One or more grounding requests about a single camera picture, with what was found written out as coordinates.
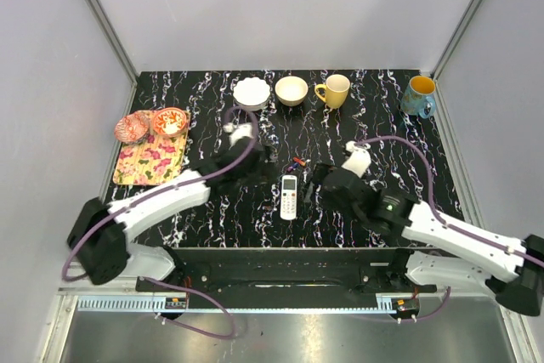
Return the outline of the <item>white remote control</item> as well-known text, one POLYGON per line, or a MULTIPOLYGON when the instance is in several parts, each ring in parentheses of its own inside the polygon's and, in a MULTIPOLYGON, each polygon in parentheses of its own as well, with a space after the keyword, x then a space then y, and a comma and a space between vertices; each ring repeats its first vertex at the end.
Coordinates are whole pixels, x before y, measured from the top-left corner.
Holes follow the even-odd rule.
POLYGON ((294 175, 284 175, 281 178, 280 218, 292 221, 297 217, 298 178, 294 175))

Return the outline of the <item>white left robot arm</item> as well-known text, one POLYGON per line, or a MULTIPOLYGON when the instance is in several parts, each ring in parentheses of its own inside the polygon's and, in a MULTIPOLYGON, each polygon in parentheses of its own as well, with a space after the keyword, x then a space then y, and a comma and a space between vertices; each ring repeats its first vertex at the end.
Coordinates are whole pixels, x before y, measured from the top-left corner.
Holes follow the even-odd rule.
POLYGON ((151 276, 166 291, 177 290, 184 271, 173 256, 162 247, 137 245, 133 240, 164 219, 205 204, 215 190, 250 177, 270 161, 268 146, 243 137, 229 149, 138 196, 109 203, 98 197, 88 200, 66 239, 69 259, 77 259, 83 274, 69 276, 64 267, 63 280, 87 278, 101 286, 133 272, 151 276))

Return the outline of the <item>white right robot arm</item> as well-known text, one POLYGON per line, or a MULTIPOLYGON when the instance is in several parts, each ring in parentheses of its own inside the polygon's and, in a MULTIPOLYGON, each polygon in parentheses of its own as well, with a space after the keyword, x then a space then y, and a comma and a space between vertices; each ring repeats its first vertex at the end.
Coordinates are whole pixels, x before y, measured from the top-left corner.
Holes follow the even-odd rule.
POLYGON ((372 189, 361 176, 318 163, 308 185, 323 207, 378 233, 388 246, 417 241, 447 252, 438 259, 399 250, 386 272, 389 286, 460 286, 492 297, 520 315, 538 316, 543 306, 543 239, 496 235, 444 213, 401 190, 372 189))

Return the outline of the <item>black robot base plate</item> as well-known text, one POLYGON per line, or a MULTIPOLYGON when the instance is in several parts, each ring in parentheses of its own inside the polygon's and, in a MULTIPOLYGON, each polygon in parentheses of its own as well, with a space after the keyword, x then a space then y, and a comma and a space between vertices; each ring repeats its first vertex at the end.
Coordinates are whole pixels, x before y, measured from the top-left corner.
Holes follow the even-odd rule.
POLYGON ((363 295, 435 293, 405 275, 413 254, 403 248, 176 249, 178 268, 168 284, 187 286, 216 300, 230 294, 287 293, 340 299, 363 295))

